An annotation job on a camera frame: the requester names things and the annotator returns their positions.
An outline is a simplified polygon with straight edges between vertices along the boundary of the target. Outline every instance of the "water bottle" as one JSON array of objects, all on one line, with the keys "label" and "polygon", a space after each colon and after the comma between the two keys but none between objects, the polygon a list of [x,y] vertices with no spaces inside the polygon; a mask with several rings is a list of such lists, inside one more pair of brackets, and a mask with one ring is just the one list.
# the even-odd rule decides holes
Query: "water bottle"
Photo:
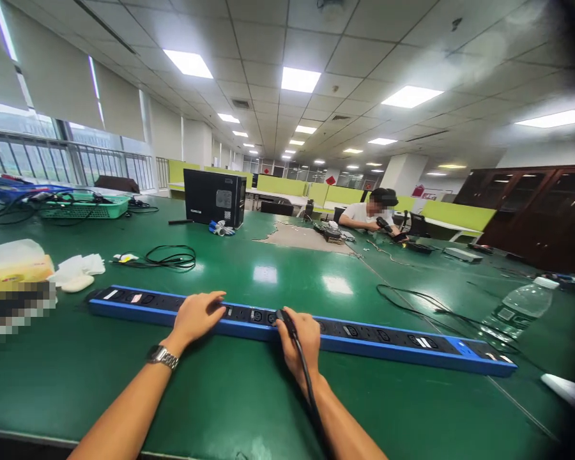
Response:
[{"label": "water bottle", "polygon": [[538,277],[532,284],[511,291],[496,310],[483,320],[480,329],[502,342],[517,339],[547,311],[553,290],[557,287],[557,282]]}]

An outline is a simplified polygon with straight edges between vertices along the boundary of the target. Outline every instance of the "hand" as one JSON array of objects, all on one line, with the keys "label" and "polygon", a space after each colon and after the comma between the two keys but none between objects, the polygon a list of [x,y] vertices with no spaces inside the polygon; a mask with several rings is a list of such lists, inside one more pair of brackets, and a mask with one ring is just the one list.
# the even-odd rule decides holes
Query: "hand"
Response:
[{"label": "hand", "polygon": [[171,334],[160,344],[172,355],[180,356],[185,347],[209,332],[222,319],[226,307],[216,307],[224,300],[224,295],[226,293],[223,291],[214,291],[188,296],[179,307]]},{"label": "hand", "polygon": [[[289,314],[296,326],[298,340],[300,341],[300,346],[302,347],[302,352],[305,361],[307,362],[309,376],[312,384],[315,385],[315,381],[322,378],[319,375],[318,369],[319,342],[321,340],[319,336],[319,323],[313,319],[310,314],[296,313],[289,307],[285,307],[284,310]],[[305,373],[302,369],[302,363],[298,356],[296,345],[290,338],[288,328],[285,323],[280,319],[277,320],[277,328],[279,329],[279,335],[281,336],[281,344],[283,345],[283,354],[286,359],[287,367],[296,378],[302,391],[306,394],[307,381],[305,379]]]}]

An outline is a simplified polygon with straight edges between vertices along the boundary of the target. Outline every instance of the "wristwatch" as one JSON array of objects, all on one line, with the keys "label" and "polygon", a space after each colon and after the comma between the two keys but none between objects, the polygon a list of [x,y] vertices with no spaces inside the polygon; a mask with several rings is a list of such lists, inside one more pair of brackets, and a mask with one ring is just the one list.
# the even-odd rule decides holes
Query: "wristwatch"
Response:
[{"label": "wristwatch", "polygon": [[147,352],[147,362],[150,364],[162,363],[174,371],[179,363],[179,358],[172,356],[165,346],[154,345]]}]

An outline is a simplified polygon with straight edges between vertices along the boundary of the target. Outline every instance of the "metal watch band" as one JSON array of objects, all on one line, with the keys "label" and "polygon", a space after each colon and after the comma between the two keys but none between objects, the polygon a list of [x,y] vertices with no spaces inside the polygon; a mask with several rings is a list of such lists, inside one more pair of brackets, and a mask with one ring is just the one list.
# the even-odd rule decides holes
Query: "metal watch band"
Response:
[{"label": "metal watch band", "polygon": [[167,365],[174,371],[174,368],[177,367],[177,364],[179,363],[179,358],[176,358],[175,356],[172,356],[170,353],[166,352],[160,362]]}]

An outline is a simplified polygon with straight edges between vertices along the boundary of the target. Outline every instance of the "green table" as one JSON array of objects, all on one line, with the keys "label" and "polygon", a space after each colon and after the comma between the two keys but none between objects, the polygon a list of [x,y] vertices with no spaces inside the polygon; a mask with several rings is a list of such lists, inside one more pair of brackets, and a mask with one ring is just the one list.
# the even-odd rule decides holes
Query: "green table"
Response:
[{"label": "green table", "polygon": [[[188,294],[223,289],[231,302],[435,332],[435,327],[390,306],[380,282],[423,290],[470,316],[483,316],[498,299],[457,276],[469,276],[498,294],[520,285],[490,266],[473,271],[438,254],[393,247],[401,266],[383,253],[365,258],[259,243],[276,220],[301,220],[247,212],[234,237],[220,238],[199,224],[168,226],[184,215],[183,201],[145,197],[158,213],[87,221],[64,229],[41,220],[0,228],[0,243],[32,238],[58,263],[76,254],[144,251],[160,244],[196,249],[189,273],[136,270],[107,264],[87,290],[59,294],[56,310],[36,318],[0,344],[0,434],[41,442],[76,442],[138,372],[150,345],[165,337],[161,326],[87,313],[90,289],[121,284]],[[548,318],[533,326],[532,350],[563,333],[557,356],[573,344],[575,297],[558,296]],[[564,402],[538,382],[540,372],[520,362],[511,378],[321,352],[320,368],[347,409],[390,458],[524,458],[533,446],[554,443],[550,417]],[[144,451],[203,459],[303,459],[320,457],[302,398],[283,364],[278,344],[211,336],[183,357],[162,399]]]}]

